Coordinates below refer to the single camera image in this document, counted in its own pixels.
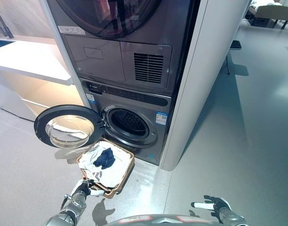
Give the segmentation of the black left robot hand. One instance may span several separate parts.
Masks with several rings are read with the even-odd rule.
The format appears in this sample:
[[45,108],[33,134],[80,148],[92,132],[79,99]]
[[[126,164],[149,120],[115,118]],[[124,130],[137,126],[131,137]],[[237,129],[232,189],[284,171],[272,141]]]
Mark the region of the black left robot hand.
[[105,193],[104,190],[95,190],[92,186],[95,185],[94,180],[92,179],[80,179],[77,184],[74,186],[71,196],[78,192],[84,192],[86,196],[101,196]]

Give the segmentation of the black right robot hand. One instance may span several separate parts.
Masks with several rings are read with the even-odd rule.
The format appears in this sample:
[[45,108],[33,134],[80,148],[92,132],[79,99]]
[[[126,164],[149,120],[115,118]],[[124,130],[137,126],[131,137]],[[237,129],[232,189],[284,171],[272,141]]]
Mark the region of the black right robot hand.
[[231,210],[230,205],[226,200],[219,197],[204,195],[203,202],[192,202],[191,207],[205,209],[211,211],[211,216],[220,219],[221,210]]

